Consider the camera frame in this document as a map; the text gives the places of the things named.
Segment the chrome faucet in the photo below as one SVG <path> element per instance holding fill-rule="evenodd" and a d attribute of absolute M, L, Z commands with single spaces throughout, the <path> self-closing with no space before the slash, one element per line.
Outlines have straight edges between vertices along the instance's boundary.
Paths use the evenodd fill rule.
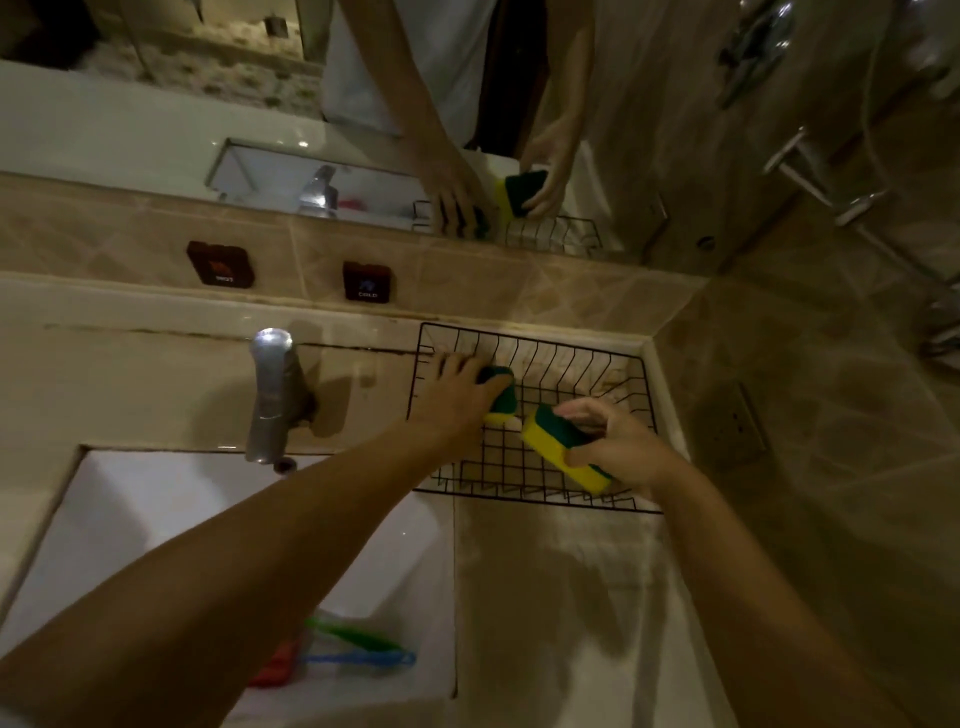
<path fill-rule="evenodd" d="M 289 432 L 311 424 L 317 399 L 306 382 L 292 334 L 277 327 L 258 331 L 249 343 L 255 396 L 246 436 L 246 461 L 269 466 L 284 478 L 298 468 L 286 453 Z"/>

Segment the green toothbrush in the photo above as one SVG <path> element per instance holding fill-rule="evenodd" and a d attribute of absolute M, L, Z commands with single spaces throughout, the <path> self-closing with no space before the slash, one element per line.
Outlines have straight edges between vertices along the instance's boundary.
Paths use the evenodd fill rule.
<path fill-rule="evenodd" d="M 349 624 L 325 621 L 317 616 L 310 616 L 306 619 L 305 625 L 313 632 L 334 637 L 358 650 L 390 654 L 401 654 L 405 651 L 402 646 L 387 637 L 364 631 Z"/>

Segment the large yellow green sponge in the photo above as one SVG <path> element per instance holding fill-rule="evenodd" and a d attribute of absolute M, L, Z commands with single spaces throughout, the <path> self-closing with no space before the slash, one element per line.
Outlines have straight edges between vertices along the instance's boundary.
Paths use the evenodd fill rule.
<path fill-rule="evenodd" d="M 603 494 L 614 481 L 610 474 L 594 464 L 582 467 L 568 464 L 569 451 L 589 445 L 597 437 L 557 415 L 549 404 L 539 404 L 524 419 L 521 438 L 544 461 L 592 496 Z"/>

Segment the person's left forearm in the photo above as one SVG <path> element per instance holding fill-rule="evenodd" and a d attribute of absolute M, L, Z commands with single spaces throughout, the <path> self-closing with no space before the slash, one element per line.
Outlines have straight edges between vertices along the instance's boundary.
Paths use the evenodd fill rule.
<path fill-rule="evenodd" d="M 218 728 L 450 451 L 402 427 L 166 541 L 0 660 L 0 712 L 16 728 Z"/>

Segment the wall mirror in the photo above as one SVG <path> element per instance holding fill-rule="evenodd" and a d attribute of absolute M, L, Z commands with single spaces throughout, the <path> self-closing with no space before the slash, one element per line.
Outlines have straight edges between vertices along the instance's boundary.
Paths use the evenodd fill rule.
<path fill-rule="evenodd" d="M 495 91 L 521 91 L 567 54 L 578 115 L 590 79 L 593 0 L 287 0 L 318 77 L 220 68 L 209 52 L 153 65 L 115 54 L 130 78 L 98 72 L 112 47 L 87 0 L 25 0 L 54 67 L 0 58 L 0 172 L 219 200 L 241 208 L 465 239 L 538 240 L 569 212 L 581 120 L 497 156 L 482 131 L 517 120 Z"/>

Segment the small green yellow sponge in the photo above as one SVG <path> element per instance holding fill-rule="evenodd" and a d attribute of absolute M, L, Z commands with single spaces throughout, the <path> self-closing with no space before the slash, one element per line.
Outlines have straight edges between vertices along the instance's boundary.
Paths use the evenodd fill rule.
<path fill-rule="evenodd" d="M 491 427 L 508 426 L 515 424 L 518 419 L 519 401 L 517 396 L 516 380 L 513 371 L 508 367 L 487 365 L 477 374 L 476 383 L 486 383 L 500 376 L 509 378 L 509 384 L 493 401 L 484 417 L 484 425 Z"/>

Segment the dark square red-marked label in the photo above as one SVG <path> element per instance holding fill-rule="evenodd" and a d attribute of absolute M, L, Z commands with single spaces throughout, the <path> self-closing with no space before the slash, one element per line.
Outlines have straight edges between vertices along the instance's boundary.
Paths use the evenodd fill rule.
<path fill-rule="evenodd" d="M 191 240 L 186 254 L 204 285 L 251 289 L 256 273 L 246 249 Z"/>

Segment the white sink basin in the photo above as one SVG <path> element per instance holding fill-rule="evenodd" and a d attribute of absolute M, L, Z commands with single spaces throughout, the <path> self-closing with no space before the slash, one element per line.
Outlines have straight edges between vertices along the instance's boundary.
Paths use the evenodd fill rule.
<path fill-rule="evenodd" d="M 238 453 L 91 450 L 0 619 L 0 656 L 128 564 L 278 480 Z M 224 728 L 346 725 L 455 698 L 452 499 L 406 495 L 314 614 L 386 638 L 414 661 L 300 663 L 287 685 L 247 689 Z"/>

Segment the chrome shower head holder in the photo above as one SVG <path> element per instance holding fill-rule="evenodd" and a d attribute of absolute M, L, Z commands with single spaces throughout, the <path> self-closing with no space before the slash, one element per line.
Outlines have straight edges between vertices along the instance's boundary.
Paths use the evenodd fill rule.
<path fill-rule="evenodd" d="M 721 111 L 761 85 L 789 50 L 795 28 L 794 0 L 740 0 L 739 19 L 716 55 L 723 72 Z"/>

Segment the red toothbrush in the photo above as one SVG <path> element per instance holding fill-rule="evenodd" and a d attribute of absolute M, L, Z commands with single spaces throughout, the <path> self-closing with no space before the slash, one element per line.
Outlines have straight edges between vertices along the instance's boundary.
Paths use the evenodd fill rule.
<path fill-rule="evenodd" d="M 249 689 L 275 689 L 288 685 L 298 671 L 303 653 L 302 636 L 284 640 L 270 659 L 246 683 Z"/>

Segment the blue toothbrush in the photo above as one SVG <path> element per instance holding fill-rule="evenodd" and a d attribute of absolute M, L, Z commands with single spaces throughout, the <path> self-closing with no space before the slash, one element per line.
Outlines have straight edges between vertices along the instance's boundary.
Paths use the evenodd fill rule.
<path fill-rule="evenodd" d="M 369 651 L 352 650 L 337 653 L 304 654 L 299 662 L 305 665 L 340 665 L 371 667 L 383 670 L 412 667 L 417 654 L 407 650 Z"/>

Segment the person's left hand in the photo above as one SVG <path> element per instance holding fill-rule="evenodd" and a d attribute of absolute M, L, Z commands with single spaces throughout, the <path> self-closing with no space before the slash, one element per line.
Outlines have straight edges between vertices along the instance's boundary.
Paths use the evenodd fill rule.
<path fill-rule="evenodd" d="M 459 459 L 479 442 L 494 399 L 481 393 L 476 379 L 488 365 L 461 352 L 440 351 L 430 360 L 407 421 L 434 466 Z"/>

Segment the wall socket plate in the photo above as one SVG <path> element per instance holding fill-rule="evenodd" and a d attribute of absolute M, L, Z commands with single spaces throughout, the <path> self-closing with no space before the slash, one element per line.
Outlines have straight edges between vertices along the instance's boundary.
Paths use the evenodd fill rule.
<path fill-rule="evenodd" d="M 703 417 L 708 452 L 717 467 L 738 467 L 768 453 L 759 419 L 739 381 L 718 385 L 704 403 Z"/>

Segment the dark square blue-marked label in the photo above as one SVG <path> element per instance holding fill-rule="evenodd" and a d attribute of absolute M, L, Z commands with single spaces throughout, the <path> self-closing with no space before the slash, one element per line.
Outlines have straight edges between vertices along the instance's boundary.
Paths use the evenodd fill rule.
<path fill-rule="evenodd" d="M 343 294 L 347 301 L 387 305 L 392 299 L 394 274 L 385 265 L 343 261 Z"/>

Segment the person's right forearm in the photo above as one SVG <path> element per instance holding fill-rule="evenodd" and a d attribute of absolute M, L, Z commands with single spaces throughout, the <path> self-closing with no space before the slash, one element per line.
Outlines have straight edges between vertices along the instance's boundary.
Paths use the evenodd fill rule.
<path fill-rule="evenodd" d="M 700 470 L 673 455 L 650 490 L 739 728 L 915 728 Z"/>

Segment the person's right hand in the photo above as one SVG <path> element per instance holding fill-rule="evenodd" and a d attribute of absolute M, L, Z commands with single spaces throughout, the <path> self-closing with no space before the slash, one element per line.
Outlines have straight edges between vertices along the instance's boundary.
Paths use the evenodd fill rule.
<path fill-rule="evenodd" d="M 625 416 L 625 469 L 607 473 L 638 488 L 643 497 L 654 496 L 657 488 L 678 475 L 687 461 L 634 415 L 606 399 L 598 400 L 614 405 Z"/>

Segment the chrome shower mixer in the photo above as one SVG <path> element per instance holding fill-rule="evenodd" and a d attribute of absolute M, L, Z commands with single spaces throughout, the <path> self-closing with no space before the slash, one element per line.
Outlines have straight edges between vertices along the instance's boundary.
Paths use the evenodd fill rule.
<path fill-rule="evenodd" d="M 763 174 L 774 172 L 817 200 L 829 210 L 835 227 L 856 234 L 918 287 L 927 302 L 918 318 L 917 356 L 960 373 L 960 273 L 942 276 L 890 235 L 867 224 L 867 215 L 880 208 L 892 187 L 853 197 L 841 194 L 834 185 L 832 165 L 805 127 L 799 127 L 765 162 Z"/>

